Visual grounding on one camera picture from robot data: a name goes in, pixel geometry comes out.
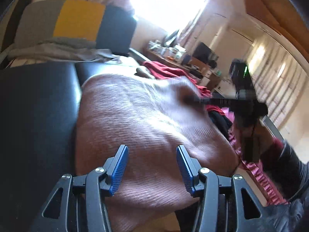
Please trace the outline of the right forearm dark sleeve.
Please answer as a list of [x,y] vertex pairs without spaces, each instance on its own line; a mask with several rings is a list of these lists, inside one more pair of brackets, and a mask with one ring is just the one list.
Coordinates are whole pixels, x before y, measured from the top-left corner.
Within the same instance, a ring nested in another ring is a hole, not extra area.
[[272,139],[271,146],[262,153],[263,170],[289,201],[308,202],[308,163],[303,163],[287,141]]

